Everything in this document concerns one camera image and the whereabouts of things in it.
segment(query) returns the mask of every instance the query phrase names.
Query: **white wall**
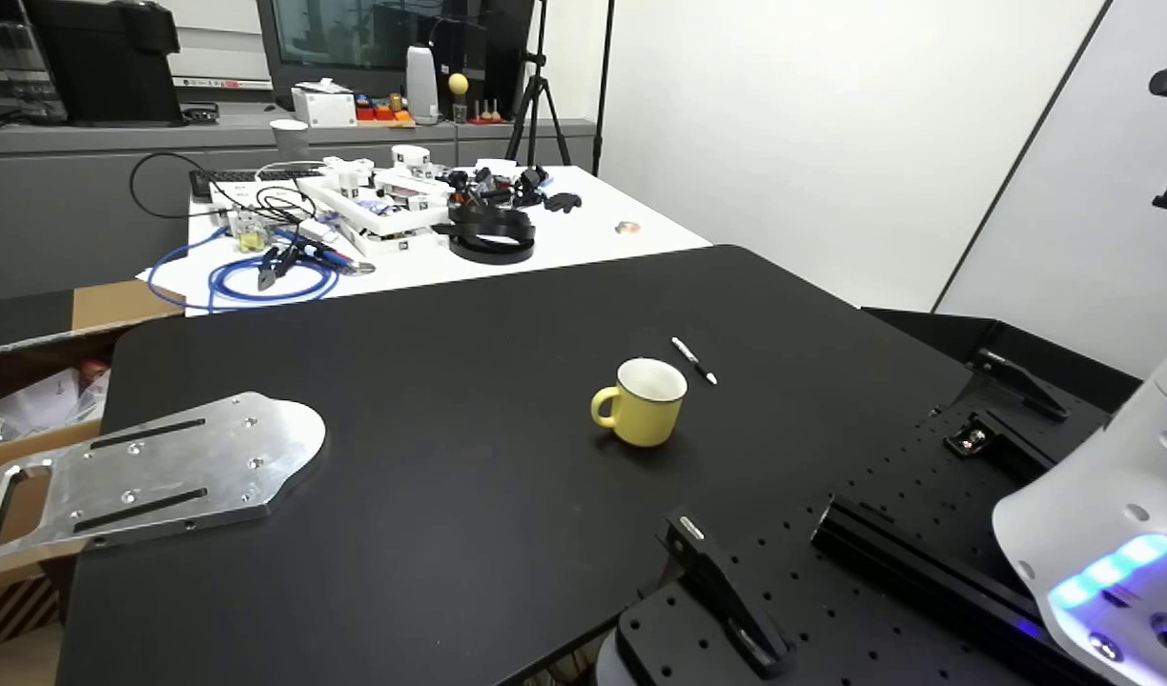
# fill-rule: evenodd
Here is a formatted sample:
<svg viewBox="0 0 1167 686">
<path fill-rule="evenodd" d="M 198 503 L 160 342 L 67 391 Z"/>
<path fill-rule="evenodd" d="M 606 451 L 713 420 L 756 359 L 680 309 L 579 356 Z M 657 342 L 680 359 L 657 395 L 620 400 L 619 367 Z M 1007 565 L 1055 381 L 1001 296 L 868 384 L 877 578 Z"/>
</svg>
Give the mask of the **white wall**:
<svg viewBox="0 0 1167 686">
<path fill-rule="evenodd" d="M 1119 0 L 942 312 L 1001 317 L 1143 378 L 1167 356 L 1167 0 Z"/>
<path fill-rule="evenodd" d="M 1102 0 L 620 0 L 603 174 L 929 309 Z"/>
<path fill-rule="evenodd" d="M 549 5 L 547 75 L 549 75 L 562 118 L 595 122 L 603 30 L 606 30 L 606 0 L 552 0 Z"/>
</svg>

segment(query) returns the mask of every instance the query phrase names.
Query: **metal plate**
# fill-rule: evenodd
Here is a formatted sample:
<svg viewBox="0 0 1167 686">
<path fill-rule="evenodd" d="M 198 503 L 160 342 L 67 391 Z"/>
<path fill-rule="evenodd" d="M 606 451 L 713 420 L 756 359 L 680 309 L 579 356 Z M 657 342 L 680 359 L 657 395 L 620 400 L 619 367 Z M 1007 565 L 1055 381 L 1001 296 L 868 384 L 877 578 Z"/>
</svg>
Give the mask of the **metal plate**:
<svg viewBox="0 0 1167 686">
<path fill-rule="evenodd" d="M 0 570 L 80 554 L 90 537 L 202 531 L 265 516 L 323 445 L 323 420 L 290 400 L 240 391 L 67 451 L 0 464 L 50 471 L 39 531 L 0 545 Z"/>
</svg>

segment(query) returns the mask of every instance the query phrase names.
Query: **blue cable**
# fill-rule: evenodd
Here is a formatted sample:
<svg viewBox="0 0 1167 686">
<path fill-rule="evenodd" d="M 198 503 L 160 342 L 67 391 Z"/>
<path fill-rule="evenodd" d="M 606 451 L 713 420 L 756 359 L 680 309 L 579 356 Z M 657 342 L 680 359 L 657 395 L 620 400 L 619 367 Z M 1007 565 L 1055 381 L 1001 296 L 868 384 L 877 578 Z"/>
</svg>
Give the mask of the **blue cable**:
<svg viewBox="0 0 1167 686">
<path fill-rule="evenodd" d="M 160 254 L 160 259 L 149 268 L 149 290 L 154 290 L 154 296 L 160 296 L 160 300 L 169 300 L 169 306 L 176 306 L 176 309 L 202 309 L 202 306 L 188 306 L 182 296 L 169 296 L 164 290 L 158 290 L 158 269 L 160 269 L 164 263 L 178 259 L 178 254 L 198 253 L 202 245 L 220 241 L 220 235 L 228 235 L 228 229 L 226 229 L 226 223 L 220 223 L 220 229 L 212 229 L 207 241 L 178 245 L 178 249 L 164 253 L 164 254 Z"/>
<path fill-rule="evenodd" d="M 188 254 L 188 253 L 198 253 L 202 245 L 220 241 L 220 235 L 228 235 L 228 229 L 212 229 L 207 241 L 178 245 L 178 249 L 164 253 L 164 254 L 154 263 L 154 269 L 149 269 L 149 290 L 154 290 L 160 300 L 176 306 L 176 309 L 207 309 L 207 312 L 212 312 L 212 296 L 216 296 L 216 293 L 220 293 L 220 296 L 237 296 L 237 300 L 251 300 L 251 306 L 282 306 L 282 300 L 322 300 L 322 296 L 328 296 L 328 293 L 340 287 L 340 269 L 328 269 L 328 268 L 322 268 L 322 263 L 299 263 L 299 268 L 317 269 L 317 281 L 305 287 L 305 290 L 292 290 L 292 293 L 245 293 L 245 290 L 231 290 L 228 278 L 231 278 L 237 269 L 247 269 L 247 268 L 256 269 L 256 268 L 265 263 L 259 254 L 251 254 L 251 259 L 220 263 L 216 269 L 207 273 L 207 290 L 211 290 L 211 293 L 207 293 L 207 306 L 188 306 L 188 300 L 169 296 L 164 290 L 158 290 L 158 269 L 160 269 L 164 263 L 170 263 L 170 259 L 178 259 L 178 254 Z"/>
<path fill-rule="evenodd" d="M 207 296 L 207 312 L 212 312 L 212 293 L 220 296 L 237 296 L 237 300 L 251 300 L 251 306 L 277 306 L 277 300 L 322 300 L 328 296 L 337 287 L 340 287 L 340 269 L 328 269 L 322 263 L 299 263 L 305 269 L 317 269 L 317 281 L 305 287 L 305 290 L 290 290 L 290 293 L 245 293 L 245 290 L 231 290 L 228 278 L 237 269 L 259 269 L 259 254 L 251 259 L 237 259 L 237 263 L 220 263 L 216 269 L 207 273 L 207 287 L 211 287 L 211 296 Z"/>
</svg>

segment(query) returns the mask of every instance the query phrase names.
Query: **screw hole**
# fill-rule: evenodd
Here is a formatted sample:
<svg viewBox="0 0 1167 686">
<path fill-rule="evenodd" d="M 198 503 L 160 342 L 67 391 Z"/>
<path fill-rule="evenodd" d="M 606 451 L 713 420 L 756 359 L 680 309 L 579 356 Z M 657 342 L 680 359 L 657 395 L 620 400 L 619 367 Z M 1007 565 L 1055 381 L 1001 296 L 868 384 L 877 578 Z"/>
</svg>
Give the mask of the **screw hole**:
<svg viewBox="0 0 1167 686">
<path fill-rule="evenodd" d="M 1129 516 L 1134 522 L 1149 522 L 1149 518 L 1151 518 L 1151 509 L 1139 508 L 1139 503 L 1129 503 L 1126 516 Z"/>
<path fill-rule="evenodd" d="M 1114 589 L 1102 589 L 1102 598 L 1107 598 L 1109 605 L 1119 605 L 1119 608 L 1129 608 L 1129 602 L 1126 602 L 1123 596 L 1114 596 Z"/>
</svg>

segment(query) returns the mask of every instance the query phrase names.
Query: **metal bracket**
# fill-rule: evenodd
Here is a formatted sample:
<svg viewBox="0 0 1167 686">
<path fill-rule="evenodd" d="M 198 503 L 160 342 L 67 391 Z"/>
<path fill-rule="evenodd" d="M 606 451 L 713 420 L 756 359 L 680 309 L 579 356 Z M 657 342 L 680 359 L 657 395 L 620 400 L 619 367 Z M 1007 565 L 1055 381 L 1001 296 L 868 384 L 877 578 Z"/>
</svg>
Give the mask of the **metal bracket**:
<svg viewBox="0 0 1167 686">
<path fill-rule="evenodd" d="M 94 441 L 0 464 L 9 488 L 50 471 L 39 531 L 0 545 L 0 570 L 71 555 L 94 537 L 259 518 L 323 445 L 323 420 L 292 400 L 226 395 Z"/>
<path fill-rule="evenodd" d="M 709 554 L 707 531 L 689 516 L 671 518 L 669 549 L 688 568 L 683 582 L 713 616 L 720 616 L 730 640 L 746 660 L 746 668 L 756 668 L 764 680 L 782 674 L 791 644 L 726 570 L 726 560 Z"/>
<path fill-rule="evenodd" d="M 1035 378 L 1027 367 L 1009 361 L 1007 356 L 994 356 L 979 345 L 973 356 L 973 371 L 1001 378 L 1013 391 L 1023 391 L 1023 404 L 1035 409 L 1039 415 L 1065 423 L 1068 409 Z"/>
</svg>

